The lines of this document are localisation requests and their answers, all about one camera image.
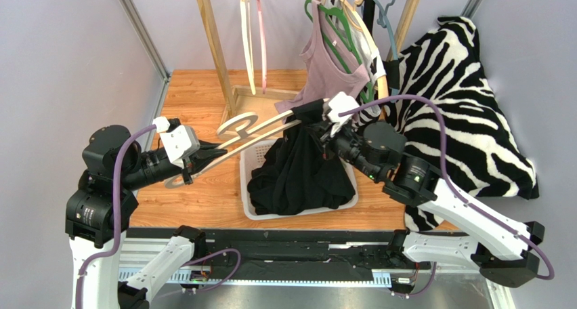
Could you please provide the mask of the cream hanger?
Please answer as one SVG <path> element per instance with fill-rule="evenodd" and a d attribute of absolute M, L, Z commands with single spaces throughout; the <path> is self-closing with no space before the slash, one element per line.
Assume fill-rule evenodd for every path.
<path fill-rule="evenodd" d="M 242 35 L 244 59 L 247 68 L 249 88 L 251 93 L 255 95 L 256 94 L 255 70 L 253 61 L 253 44 L 251 35 L 250 13 L 251 13 L 250 0 L 240 0 L 241 35 Z"/>

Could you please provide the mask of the zebra print blanket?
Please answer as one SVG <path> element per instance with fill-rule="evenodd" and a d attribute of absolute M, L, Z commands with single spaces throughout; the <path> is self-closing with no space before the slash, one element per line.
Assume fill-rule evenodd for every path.
<path fill-rule="evenodd" d="M 400 54 L 400 91 L 430 100 L 384 106 L 407 153 L 446 163 L 452 182 L 474 197 L 539 196 L 536 168 L 523 156 L 480 61 L 479 33 L 465 17 L 438 26 Z"/>

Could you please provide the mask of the beige wooden hanger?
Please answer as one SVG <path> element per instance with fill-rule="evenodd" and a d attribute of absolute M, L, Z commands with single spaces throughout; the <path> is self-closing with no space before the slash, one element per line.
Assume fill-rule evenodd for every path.
<path fill-rule="evenodd" d="M 382 58 L 379 48 L 365 25 L 361 15 L 356 11 L 356 6 L 348 0 L 317 0 L 327 8 L 339 8 L 344 19 L 340 20 L 332 16 L 330 20 L 337 27 L 338 33 L 347 33 L 345 25 L 348 25 L 351 33 L 351 42 L 354 51 L 358 53 L 362 64 L 370 78 L 370 85 L 365 92 L 365 100 L 373 101 L 375 99 L 386 98 L 389 96 L 388 84 L 386 80 L 386 71 L 382 64 Z"/>

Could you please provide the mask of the striped tank top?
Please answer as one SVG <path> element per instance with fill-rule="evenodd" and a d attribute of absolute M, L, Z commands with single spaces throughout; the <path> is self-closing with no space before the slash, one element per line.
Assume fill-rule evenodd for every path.
<path fill-rule="evenodd" d="M 372 34 L 369 32 L 361 15 L 355 10 L 354 6 L 346 0 L 326 0 L 326 6 L 339 7 L 349 21 L 352 39 L 358 51 L 363 65 L 366 68 L 370 82 L 373 84 L 373 101 L 386 98 L 389 96 L 389 85 L 387 83 L 387 73 L 383 66 L 383 60 L 379 48 L 377 47 Z M 358 96 L 360 105 L 367 104 Z"/>

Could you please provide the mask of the grey blue hanger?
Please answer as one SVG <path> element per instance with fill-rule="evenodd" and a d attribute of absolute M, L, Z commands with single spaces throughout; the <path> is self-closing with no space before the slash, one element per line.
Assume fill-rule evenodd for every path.
<path fill-rule="evenodd" d="M 379 11 L 377 24 L 387 30 L 389 41 L 391 43 L 391 60 L 387 61 L 387 64 L 389 65 L 389 69 L 387 69 L 387 78 L 390 79 L 389 88 L 391 90 L 391 95 L 395 96 L 399 94 L 400 70 L 396 39 L 387 13 L 389 8 L 395 4 L 396 0 L 391 0 L 385 7 L 383 7 L 378 0 L 373 1 L 375 3 L 375 7 Z"/>

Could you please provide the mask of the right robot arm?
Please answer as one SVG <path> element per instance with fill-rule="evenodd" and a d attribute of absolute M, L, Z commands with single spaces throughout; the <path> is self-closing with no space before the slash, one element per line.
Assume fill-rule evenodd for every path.
<path fill-rule="evenodd" d="M 405 137 L 386 122 L 372 123 L 361 134 L 328 121 L 308 130 L 326 158 L 339 157 L 382 183 L 383 192 L 393 200 L 438 215 L 461 230 L 457 236 L 398 230 L 387 247 L 391 256 L 475 269 L 510 288 L 537 277 L 536 246 L 544 226 L 509 219 L 451 187 L 437 167 L 407 154 Z"/>

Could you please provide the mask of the green hanger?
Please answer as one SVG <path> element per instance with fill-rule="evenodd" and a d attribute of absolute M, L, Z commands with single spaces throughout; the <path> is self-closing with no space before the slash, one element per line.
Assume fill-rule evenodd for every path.
<path fill-rule="evenodd" d="M 312 1 L 317 1 L 317 0 L 305 0 L 305 4 L 304 4 L 305 13 L 307 14 L 308 18 L 311 21 L 313 21 L 313 17 L 309 13 L 307 7 L 309 4 L 312 3 Z M 327 8 L 326 6 L 324 6 L 322 4 L 322 2 L 319 4 L 319 9 L 320 9 L 320 11 L 325 13 L 325 18 L 327 19 L 329 25 L 335 31 L 335 33 L 340 38 L 340 40 L 342 40 L 342 42 L 343 42 L 344 46 L 347 48 L 347 50 L 355 56 L 356 62 L 359 65 L 363 65 L 361 57 L 360 57 L 360 55 L 359 55 L 359 53 L 356 50 L 356 47 L 354 45 L 354 40 L 352 39 L 349 21 L 346 19 L 344 11 L 342 9 L 339 9 L 338 7 Z M 331 20 L 331 18 L 337 19 L 340 22 L 340 24 L 342 25 L 342 29 L 340 29 L 340 27 L 337 24 L 335 24 L 335 22 L 333 20 Z M 346 63 L 344 62 L 344 60 L 342 59 L 340 54 L 337 52 L 335 47 L 331 47 L 331 50 L 336 55 L 337 59 L 341 62 L 345 71 L 350 73 L 349 68 L 347 67 Z M 360 99 L 364 102 L 373 101 L 373 97 L 374 97 L 374 93 L 372 90 L 373 84 L 370 82 L 370 80 L 366 84 L 365 87 L 366 87 L 365 91 L 360 92 Z"/>

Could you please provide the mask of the mauve pink tank top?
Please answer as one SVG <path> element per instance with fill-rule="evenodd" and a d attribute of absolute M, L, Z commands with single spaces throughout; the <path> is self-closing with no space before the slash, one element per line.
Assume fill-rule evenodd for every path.
<path fill-rule="evenodd" d="M 305 86 L 292 100 L 275 103 L 286 112 L 309 102 L 332 98 L 339 92 L 357 97 L 370 81 L 367 69 L 345 46 L 344 34 L 329 23 L 321 2 L 311 1 L 312 33 L 301 52 L 307 69 Z"/>

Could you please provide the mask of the black tank top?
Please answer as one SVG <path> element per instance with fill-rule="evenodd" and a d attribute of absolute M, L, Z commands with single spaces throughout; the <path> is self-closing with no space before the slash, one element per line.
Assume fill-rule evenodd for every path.
<path fill-rule="evenodd" d="M 337 209 L 356 195 L 341 160 L 324 160 L 305 130 L 323 120 L 323 100 L 295 107 L 292 112 L 286 122 L 301 123 L 285 130 L 265 154 L 264 164 L 251 172 L 247 190 L 257 215 Z"/>

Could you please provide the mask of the wooden clothes rack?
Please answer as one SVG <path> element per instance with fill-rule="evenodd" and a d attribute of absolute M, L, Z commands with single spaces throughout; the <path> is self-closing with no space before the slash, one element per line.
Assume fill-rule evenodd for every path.
<path fill-rule="evenodd" d="M 406 0 L 405 2 L 400 21 L 396 26 L 396 32 L 394 34 L 397 51 L 405 41 L 411 22 L 419 5 L 419 1 L 420 0 Z M 247 85 L 232 85 L 226 68 L 211 0 L 197 0 L 197 4 L 217 71 L 217 77 L 226 102 L 221 123 L 217 130 L 217 136 L 221 140 L 228 141 L 238 135 L 235 126 L 228 126 L 228 121 L 230 119 L 241 115 L 244 112 L 251 111 L 262 116 L 272 116 L 276 114 L 276 111 L 274 110 L 275 102 L 294 98 L 297 95 L 297 92 L 268 87 L 266 88 L 265 94 L 263 94 L 262 88 L 257 87 L 256 94 L 253 95 Z"/>

